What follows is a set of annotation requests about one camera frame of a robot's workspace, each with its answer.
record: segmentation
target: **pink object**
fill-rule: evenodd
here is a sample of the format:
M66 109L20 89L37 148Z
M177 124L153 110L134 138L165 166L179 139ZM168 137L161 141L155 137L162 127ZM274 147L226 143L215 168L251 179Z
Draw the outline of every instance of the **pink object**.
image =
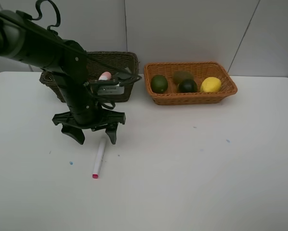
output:
M100 75L99 80L110 80L111 78L112 78L111 73L106 71Z

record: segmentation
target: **orange wicker basket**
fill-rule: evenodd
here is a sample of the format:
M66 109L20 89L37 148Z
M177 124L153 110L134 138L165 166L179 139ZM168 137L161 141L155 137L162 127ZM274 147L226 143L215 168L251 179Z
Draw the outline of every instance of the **orange wicker basket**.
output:
M196 93L177 92L177 86L172 80L172 75L178 70L189 71L194 76L194 81L197 84ZM168 80L169 87L163 94L152 92L150 82L155 75L163 75ZM199 92L202 82L207 77L216 77L221 80L222 87L219 92ZM144 68L144 78L148 94L159 105L218 103L237 92L237 87L226 70L216 62L151 63Z

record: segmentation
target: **green lime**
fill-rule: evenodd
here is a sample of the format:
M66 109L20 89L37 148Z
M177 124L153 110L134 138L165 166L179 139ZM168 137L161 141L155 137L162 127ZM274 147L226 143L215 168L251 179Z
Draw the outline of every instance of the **green lime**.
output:
M150 82L152 91L157 94L162 94L168 89L168 81L162 75L156 75Z
M178 85L178 91L180 93L196 92L197 85L193 79L185 79Z

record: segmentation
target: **wall seam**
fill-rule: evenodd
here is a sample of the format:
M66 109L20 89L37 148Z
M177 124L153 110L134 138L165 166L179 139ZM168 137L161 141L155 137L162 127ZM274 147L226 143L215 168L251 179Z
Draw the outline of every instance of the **wall seam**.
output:
M244 38L245 38L245 35L246 35L246 33L247 33L248 29L249 29L249 26L250 26L250 24L251 24L251 21L252 21L252 19L253 19L253 16L254 16L254 14L255 14L255 12L256 12L256 10L257 10L260 2L261 2L261 0L258 1L257 5L256 5L256 7L255 7L255 9L254 9L254 11L253 11L253 14L252 14L252 16L251 16L251 18L250 18L250 21L249 21L249 23L248 23L248 26L247 26L247 28L246 28L246 30L245 30L244 35L243 35L242 38L241 38L241 41L240 41L240 43L239 43L239 45L238 45L238 48L237 48L237 50L236 50L236 52L235 52L235 55L234 55L234 57L233 57L233 60L232 60L232 62L231 62L231 64L230 64L230 67L229 67L229 69L228 69L227 72L230 72L230 70L231 70L231 67L232 67L232 65L233 65L234 59L236 58L236 55L237 55L237 53L238 53L238 50L239 50L239 48L240 48L240 46L241 46L241 44L242 44L242 41L243 41Z
M125 33L126 33L126 51L128 52L128 38L127 38L127 16L126 16L126 0L124 0L125 9Z

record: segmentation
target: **white wall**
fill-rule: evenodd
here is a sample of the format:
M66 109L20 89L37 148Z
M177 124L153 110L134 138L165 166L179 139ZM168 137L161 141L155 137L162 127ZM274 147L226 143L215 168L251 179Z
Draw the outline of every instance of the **white wall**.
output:
M148 62L229 68L258 0L126 0L128 51Z
M0 57L0 72L3 71L30 71L28 65Z
M288 0L261 0L230 74L288 77Z
M3 9L21 10L37 17L35 0L0 0ZM124 0L54 0L61 13L56 29L63 39L77 41L87 51L126 51ZM56 17L48 2L41 5L43 19L37 24L55 24ZM0 58L0 72L29 71L25 64Z

